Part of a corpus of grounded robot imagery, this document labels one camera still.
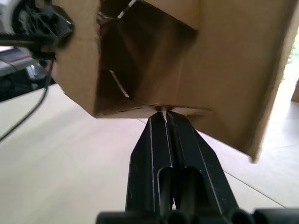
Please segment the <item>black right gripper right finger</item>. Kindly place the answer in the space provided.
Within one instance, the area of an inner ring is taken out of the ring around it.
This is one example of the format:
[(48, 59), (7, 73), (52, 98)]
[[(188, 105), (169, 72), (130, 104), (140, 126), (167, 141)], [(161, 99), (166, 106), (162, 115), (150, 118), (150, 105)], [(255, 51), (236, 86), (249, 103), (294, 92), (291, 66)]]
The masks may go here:
[(176, 112), (166, 120), (177, 171), (176, 206), (183, 212), (233, 212), (239, 208), (214, 150)]

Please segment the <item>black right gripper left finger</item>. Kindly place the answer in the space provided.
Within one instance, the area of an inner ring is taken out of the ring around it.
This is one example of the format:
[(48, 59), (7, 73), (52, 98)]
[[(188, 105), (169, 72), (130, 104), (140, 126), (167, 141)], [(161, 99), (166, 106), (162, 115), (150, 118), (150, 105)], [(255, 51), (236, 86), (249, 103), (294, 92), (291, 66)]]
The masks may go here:
[(148, 119), (131, 153), (126, 210), (168, 212), (172, 167), (166, 122), (157, 112)]

